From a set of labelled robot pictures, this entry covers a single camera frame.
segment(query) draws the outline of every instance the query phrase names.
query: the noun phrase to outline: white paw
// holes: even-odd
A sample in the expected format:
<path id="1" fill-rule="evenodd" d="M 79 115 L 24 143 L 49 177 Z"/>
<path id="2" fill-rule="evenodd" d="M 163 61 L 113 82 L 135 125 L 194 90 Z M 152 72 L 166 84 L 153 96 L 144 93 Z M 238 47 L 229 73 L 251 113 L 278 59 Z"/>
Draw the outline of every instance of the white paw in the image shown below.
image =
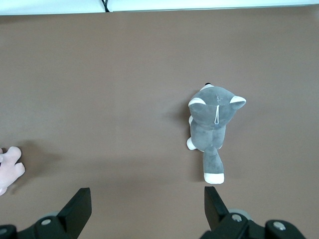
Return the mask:
<path id="1" fill-rule="evenodd" d="M 221 184 L 224 182 L 223 173 L 204 173 L 204 179 L 210 184 Z"/>
<path id="2" fill-rule="evenodd" d="M 194 149 L 197 149 L 196 147 L 195 147 L 195 145 L 193 144 L 193 142 L 191 141 L 191 138 L 189 138 L 188 140 L 187 140 L 187 147 L 189 148 L 189 150 L 194 150 Z"/>

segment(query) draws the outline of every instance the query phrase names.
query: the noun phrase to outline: screw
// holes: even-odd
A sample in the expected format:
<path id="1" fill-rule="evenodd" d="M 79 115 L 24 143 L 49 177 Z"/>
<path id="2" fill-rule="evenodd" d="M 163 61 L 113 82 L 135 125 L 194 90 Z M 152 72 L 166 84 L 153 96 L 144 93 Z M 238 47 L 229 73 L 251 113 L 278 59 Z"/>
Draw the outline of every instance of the screw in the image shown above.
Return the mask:
<path id="1" fill-rule="evenodd" d="M 280 222 L 274 222 L 273 223 L 274 227 L 277 228 L 278 230 L 284 231 L 286 230 L 286 227 L 284 224 L 280 223 Z"/>
<path id="2" fill-rule="evenodd" d="M 7 231 L 7 228 L 0 229 L 0 235 L 6 234 Z"/>
<path id="3" fill-rule="evenodd" d="M 237 222 L 241 222 L 241 221 L 242 221 L 241 216 L 239 216 L 238 214 L 232 215 L 231 218 L 232 218 L 234 221 L 237 221 Z"/>
<path id="4" fill-rule="evenodd" d="M 45 219 L 41 222 L 41 225 L 45 226 L 48 225 L 51 222 L 51 219 Z"/>

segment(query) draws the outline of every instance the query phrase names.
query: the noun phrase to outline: stuffed toy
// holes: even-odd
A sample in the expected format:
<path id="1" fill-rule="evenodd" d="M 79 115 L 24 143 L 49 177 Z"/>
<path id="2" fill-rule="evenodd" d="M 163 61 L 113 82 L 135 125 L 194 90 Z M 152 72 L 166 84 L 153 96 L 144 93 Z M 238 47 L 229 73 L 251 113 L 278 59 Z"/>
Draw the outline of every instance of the stuffed toy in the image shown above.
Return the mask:
<path id="1" fill-rule="evenodd" d="M 15 164 L 20 157 L 21 150 L 18 147 L 9 148 L 7 153 L 0 148 L 0 196 L 25 172 L 22 163 Z"/>
<path id="2" fill-rule="evenodd" d="M 217 150 L 223 145 L 227 123 L 244 104 L 244 98 L 210 83 L 196 93 L 188 104 L 191 116 L 187 147 L 204 152 L 204 179 L 207 183 L 224 182 L 224 167 Z"/>

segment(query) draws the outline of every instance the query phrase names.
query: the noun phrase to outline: pink plush toy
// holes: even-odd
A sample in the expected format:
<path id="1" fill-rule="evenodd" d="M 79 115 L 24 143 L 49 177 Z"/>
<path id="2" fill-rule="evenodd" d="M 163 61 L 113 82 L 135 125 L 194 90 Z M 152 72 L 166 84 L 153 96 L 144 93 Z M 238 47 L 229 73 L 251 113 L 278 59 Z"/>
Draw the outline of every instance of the pink plush toy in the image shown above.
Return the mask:
<path id="1" fill-rule="evenodd" d="M 15 164 L 20 157 L 21 150 L 18 147 L 10 147 L 7 153 L 0 148 L 0 196 L 25 172 L 22 163 Z"/>

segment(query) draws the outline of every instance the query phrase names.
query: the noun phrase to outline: plush toy ear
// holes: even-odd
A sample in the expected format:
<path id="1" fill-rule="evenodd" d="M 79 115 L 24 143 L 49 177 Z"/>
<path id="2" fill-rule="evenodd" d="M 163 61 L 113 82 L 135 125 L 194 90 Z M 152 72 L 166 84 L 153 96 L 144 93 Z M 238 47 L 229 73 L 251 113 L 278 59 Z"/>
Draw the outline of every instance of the plush toy ear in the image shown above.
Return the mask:
<path id="1" fill-rule="evenodd" d="M 246 100 L 240 96 L 234 96 L 229 104 L 231 104 L 233 109 L 238 110 L 246 104 Z"/>
<path id="2" fill-rule="evenodd" d="M 201 98 L 194 98 L 188 103 L 188 107 L 193 111 L 200 111 L 206 105 Z"/>

